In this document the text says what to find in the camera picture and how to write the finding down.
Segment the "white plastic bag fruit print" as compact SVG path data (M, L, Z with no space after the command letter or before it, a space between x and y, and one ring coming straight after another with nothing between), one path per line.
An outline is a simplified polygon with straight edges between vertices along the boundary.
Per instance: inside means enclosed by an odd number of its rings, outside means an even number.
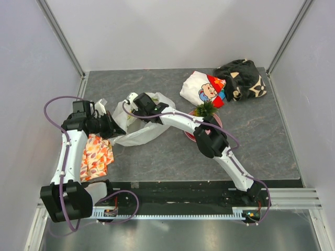
M126 134L108 139L111 145L143 145L156 139L169 128L168 125L151 122L145 123L138 118L128 115L123 110L122 104L123 101L118 103L114 113L112 114L112 118L126 132Z

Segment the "fake pineapple green crown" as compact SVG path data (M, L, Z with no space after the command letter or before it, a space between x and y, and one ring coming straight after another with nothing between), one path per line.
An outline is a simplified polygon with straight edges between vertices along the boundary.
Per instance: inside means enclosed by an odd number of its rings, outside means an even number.
M211 101L205 101L203 104L198 105L194 110L194 115L197 117L212 116L218 108L214 106Z

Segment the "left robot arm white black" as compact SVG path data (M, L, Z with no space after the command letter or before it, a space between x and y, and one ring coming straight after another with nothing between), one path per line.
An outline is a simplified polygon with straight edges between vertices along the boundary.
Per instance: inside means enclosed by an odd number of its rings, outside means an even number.
M107 140L125 134L105 109L106 103L105 99L93 102L76 98L72 113L58 126L62 132L59 162L50 184L40 190L40 198L55 223L89 218L97 202L108 206L115 200L115 193L107 188L107 182L83 187L80 179L82 155L89 135L98 134Z

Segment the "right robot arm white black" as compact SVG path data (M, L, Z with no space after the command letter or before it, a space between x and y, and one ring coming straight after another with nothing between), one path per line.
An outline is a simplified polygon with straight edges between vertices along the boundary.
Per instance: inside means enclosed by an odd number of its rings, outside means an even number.
M235 157L228 137L231 134L219 126L213 116L197 117L176 110L160 102L156 104L146 93L130 93L122 108L144 122L158 123L178 128L192 134L199 151L207 158L214 159L230 176L240 192L240 200L251 206L259 199L261 187Z

